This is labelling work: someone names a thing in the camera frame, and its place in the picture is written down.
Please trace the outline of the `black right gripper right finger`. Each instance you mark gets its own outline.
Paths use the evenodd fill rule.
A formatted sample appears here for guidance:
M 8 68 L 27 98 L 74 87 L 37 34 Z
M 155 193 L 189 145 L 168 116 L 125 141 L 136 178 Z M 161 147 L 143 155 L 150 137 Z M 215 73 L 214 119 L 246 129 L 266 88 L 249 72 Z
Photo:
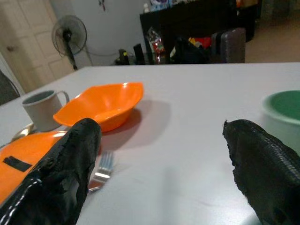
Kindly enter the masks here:
M 249 120 L 225 121 L 234 182 L 263 225 L 300 223 L 300 157 Z

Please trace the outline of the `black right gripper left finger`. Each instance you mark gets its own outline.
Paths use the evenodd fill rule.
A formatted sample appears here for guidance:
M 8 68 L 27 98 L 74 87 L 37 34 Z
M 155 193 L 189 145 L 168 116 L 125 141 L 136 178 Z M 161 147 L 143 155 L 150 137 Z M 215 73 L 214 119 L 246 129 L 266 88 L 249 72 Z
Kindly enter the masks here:
M 93 119 L 76 122 L 0 206 L 2 225 L 75 225 L 101 143 Z

